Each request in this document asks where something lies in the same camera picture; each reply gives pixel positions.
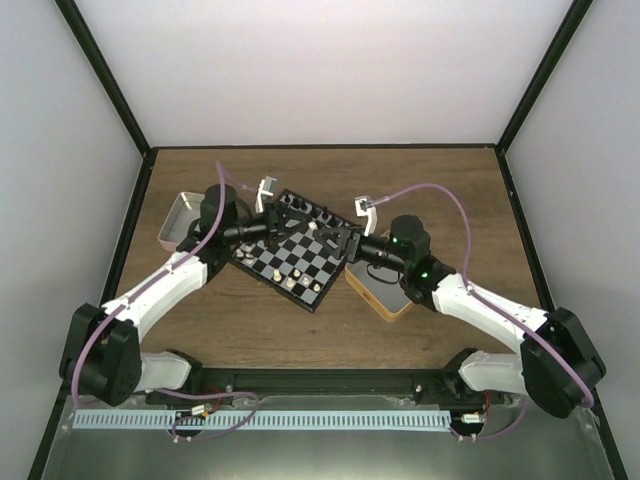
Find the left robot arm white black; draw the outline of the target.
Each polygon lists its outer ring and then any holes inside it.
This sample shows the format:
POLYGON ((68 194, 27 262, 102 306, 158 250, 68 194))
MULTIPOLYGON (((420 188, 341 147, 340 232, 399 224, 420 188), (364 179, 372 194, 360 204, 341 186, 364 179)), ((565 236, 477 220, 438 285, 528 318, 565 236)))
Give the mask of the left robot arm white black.
POLYGON ((144 353, 141 341, 173 307, 218 275, 240 244, 280 242, 311 221, 282 202, 266 202, 260 212, 241 217, 239 203, 233 187, 209 187, 198 219, 167 262, 120 297, 101 306, 85 303, 74 312, 59 369, 72 397, 85 393, 118 406, 148 390, 169 390, 184 404, 203 395, 205 381, 192 371, 193 359, 174 351, 144 353))

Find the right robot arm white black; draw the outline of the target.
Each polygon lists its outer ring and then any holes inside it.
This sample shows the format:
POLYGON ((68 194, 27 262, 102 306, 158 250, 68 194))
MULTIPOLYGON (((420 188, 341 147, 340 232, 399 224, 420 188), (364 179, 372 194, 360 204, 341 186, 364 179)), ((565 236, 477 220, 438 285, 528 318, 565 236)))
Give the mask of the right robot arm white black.
POLYGON ((465 403, 483 390, 515 393, 556 418, 594 405, 606 367, 578 316, 566 308, 525 306, 469 281, 432 254, 418 217, 396 217, 386 237, 345 226, 317 229, 313 237, 334 257, 398 273, 414 304, 459 319, 508 348, 506 354, 469 353, 444 378, 451 400, 465 403))

